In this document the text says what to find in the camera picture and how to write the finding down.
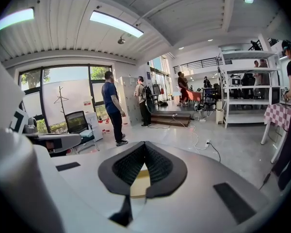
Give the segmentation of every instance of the wooden platform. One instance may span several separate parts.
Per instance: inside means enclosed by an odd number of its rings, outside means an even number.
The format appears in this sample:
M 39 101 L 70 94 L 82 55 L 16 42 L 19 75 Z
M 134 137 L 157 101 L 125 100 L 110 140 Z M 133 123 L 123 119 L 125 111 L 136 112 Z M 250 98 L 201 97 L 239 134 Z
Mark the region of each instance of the wooden platform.
M 174 119 L 173 119 L 173 114 L 174 113 L 155 112 L 151 115 L 151 122 L 164 124 L 164 125 L 171 125 L 171 126 L 180 126 L 180 127 L 183 127 L 183 125 L 187 127 L 189 125 L 191 114 L 178 114 L 177 116 L 174 117 Z

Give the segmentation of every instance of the chair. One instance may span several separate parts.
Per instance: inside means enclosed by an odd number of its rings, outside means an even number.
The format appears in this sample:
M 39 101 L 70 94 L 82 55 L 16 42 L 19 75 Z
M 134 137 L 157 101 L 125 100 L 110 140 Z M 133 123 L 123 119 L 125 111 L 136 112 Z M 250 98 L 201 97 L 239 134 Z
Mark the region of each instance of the chair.
M 66 114 L 65 120 L 67 123 L 68 132 L 71 134 L 80 134 L 80 133 L 84 132 L 85 130 L 89 130 L 89 128 L 91 129 L 91 131 L 93 131 L 92 125 L 90 123 L 86 122 L 84 111 L 76 111 L 76 112 L 72 112 L 70 114 Z M 88 142 L 90 142 L 92 140 L 94 141 L 94 144 L 91 144 L 91 145 L 96 145 L 96 148 L 99 151 L 97 144 L 96 144 L 94 134 L 91 137 L 82 137 L 81 142 L 78 146 L 82 145 L 84 147 Z M 75 153 L 79 153 L 82 150 L 87 149 L 91 145 L 88 145 L 87 147 L 81 148 L 79 150 L 77 150 L 76 149 L 77 146 L 75 146 L 73 148 L 73 151 Z

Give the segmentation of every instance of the checkered tablecloth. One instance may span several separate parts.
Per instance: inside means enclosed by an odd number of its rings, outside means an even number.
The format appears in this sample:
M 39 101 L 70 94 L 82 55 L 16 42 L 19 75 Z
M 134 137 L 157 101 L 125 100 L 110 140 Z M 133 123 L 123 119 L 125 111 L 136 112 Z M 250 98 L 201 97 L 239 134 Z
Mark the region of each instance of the checkered tablecloth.
M 269 104 L 264 114 L 264 123 L 271 120 L 275 125 L 283 128 L 284 130 L 289 129 L 291 118 L 291 106 L 281 103 Z

